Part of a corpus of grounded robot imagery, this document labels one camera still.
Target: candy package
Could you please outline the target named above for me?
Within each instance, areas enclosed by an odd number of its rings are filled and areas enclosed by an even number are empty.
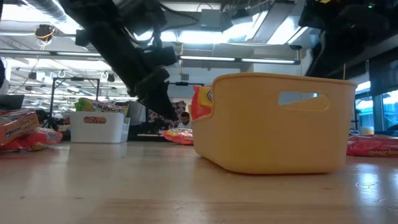
[[[0,112],[0,146],[39,126],[39,120],[33,109]]]
[[[0,152],[39,151],[49,145],[57,144],[62,133],[48,128],[36,128],[31,132],[0,147]]]
[[[173,128],[163,131],[163,136],[169,141],[179,144],[193,144],[193,135],[191,129]]]
[[[193,86],[195,93],[192,98],[192,119],[208,115],[213,109],[213,93],[211,86]]]
[[[398,138],[384,135],[350,136],[347,155],[398,157]]]
[[[128,106],[111,105],[87,98],[80,98],[75,103],[76,111],[92,111],[92,112],[107,112],[107,113],[122,113],[126,117]]]

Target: wooden table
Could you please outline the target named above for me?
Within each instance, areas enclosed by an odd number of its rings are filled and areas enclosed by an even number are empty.
[[[170,143],[0,155],[0,223],[398,223],[398,159],[325,175],[239,175]]]

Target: yellow snack bag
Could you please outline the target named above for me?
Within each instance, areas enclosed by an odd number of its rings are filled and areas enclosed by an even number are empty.
[[[87,98],[80,98],[75,103],[76,111],[95,111],[95,112],[106,112],[106,113],[122,113],[124,117],[127,115],[129,109],[128,106],[111,105],[109,103],[103,103]]]
[[[192,119],[208,115],[213,109],[213,93],[211,86],[194,86],[195,94],[192,98]]]

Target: yellow plastic bin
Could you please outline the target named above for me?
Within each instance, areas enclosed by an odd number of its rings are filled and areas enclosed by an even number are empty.
[[[213,111],[193,121],[196,152],[247,174],[326,173],[345,163],[356,85],[266,73],[213,82]],[[285,91],[319,97],[279,104]]]

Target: bin handle cutout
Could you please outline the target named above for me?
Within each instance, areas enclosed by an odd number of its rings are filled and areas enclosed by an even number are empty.
[[[321,93],[283,91],[279,93],[279,106],[286,110],[326,111],[330,100]]]
[[[96,116],[85,116],[83,118],[83,122],[85,124],[105,124],[106,118],[104,117],[96,117]]]

